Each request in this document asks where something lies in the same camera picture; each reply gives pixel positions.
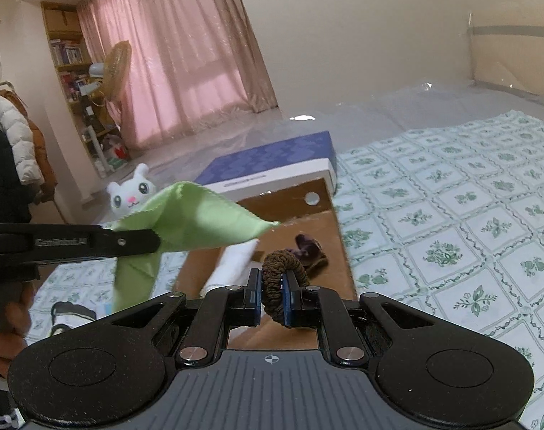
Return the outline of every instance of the bed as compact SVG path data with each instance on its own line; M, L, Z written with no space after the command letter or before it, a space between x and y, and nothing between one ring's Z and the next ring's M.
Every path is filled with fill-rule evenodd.
M300 113L315 119L238 120L224 139L158 165L153 180L192 179L224 153L330 130L358 294L381 292L517 349L536 377L522 423L544 430L544 105L424 82ZM164 254L153 297L185 256ZM48 335L57 301L107 315L114 269L112 259L60 266L36 296L27 340Z

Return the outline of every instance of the book on shelf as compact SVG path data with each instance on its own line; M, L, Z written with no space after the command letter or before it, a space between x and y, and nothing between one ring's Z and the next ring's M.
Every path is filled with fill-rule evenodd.
M56 66L78 65L84 62L79 42L52 39L49 44L51 45L51 56Z
M70 71L59 73L61 84L69 103L77 102L81 99L81 86L89 84L88 74L77 74Z

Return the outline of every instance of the metal screw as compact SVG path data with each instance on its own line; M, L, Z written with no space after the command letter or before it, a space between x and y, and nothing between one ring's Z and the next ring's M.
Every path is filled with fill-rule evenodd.
M191 346L181 349L178 355L184 360L201 360L204 359L208 353L203 347Z
M336 355L342 360L359 360L364 356L364 352L359 347L346 346L340 347Z

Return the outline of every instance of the brown hair tie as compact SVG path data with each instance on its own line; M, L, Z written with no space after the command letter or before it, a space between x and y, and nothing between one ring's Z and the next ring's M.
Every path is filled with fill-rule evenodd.
M304 267L296 256L288 250L277 250L266 256L262 264L262 304L264 312L284 325L284 306L282 304L282 274L292 270L300 287L310 286Z

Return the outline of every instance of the white plush bunny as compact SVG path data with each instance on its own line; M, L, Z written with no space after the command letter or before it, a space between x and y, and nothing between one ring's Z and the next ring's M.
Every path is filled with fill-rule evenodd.
M107 186L107 192L111 196L111 210L118 218L138 210L156 194L156 186L145 178L148 172L148 166L139 163L131 179L121 185L110 183Z

